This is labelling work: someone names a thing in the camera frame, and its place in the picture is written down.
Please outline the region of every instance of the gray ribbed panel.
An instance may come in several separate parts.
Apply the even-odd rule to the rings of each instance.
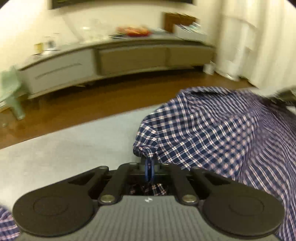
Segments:
[[[212,229],[195,207],[173,196],[124,196],[99,209],[94,219],[75,233],[55,238],[22,234],[17,241],[238,241]],[[274,235],[253,241],[278,241]]]

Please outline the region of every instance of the drawer handle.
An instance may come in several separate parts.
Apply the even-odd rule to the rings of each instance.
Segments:
[[[60,71],[62,69],[67,69],[67,68],[71,68],[71,67],[74,67],[74,66],[78,66],[78,65],[82,65],[81,63],[75,63],[75,64],[71,64],[71,65],[68,65],[68,66],[64,66],[64,67],[61,67],[61,68],[58,68],[58,69],[54,69],[52,71],[48,71],[48,72],[45,72],[43,74],[40,74],[38,76],[35,77],[35,79],[40,79],[41,77],[47,75],[47,74],[51,74],[51,73],[54,73],[54,72],[57,72],[57,71]]]

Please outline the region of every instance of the brown box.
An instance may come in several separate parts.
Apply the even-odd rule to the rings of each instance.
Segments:
[[[193,22],[197,22],[197,19],[195,17],[186,14],[165,12],[163,19],[163,29],[170,33],[173,33],[175,24],[188,26]]]

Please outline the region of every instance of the white box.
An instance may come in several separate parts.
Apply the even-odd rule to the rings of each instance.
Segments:
[[[203,33],[197,32],[189,32],[183,29],[180,25],[174,25],[174,34],[176,37],[184,40],[191,40],[197,42],[204,42],[206,41],[207,35]]]

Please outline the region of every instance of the black circular cover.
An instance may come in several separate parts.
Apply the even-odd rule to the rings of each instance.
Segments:
[[[93,212],[93,202],[82,186],[55,184],[19,198],[12,214],[23,231],[53,237],[81,228]]]
[[[203,213],[216,228],[241,237],[267,236],[279,227],[284,208],[273,196],[242,185],[225,185],[204,202]]]

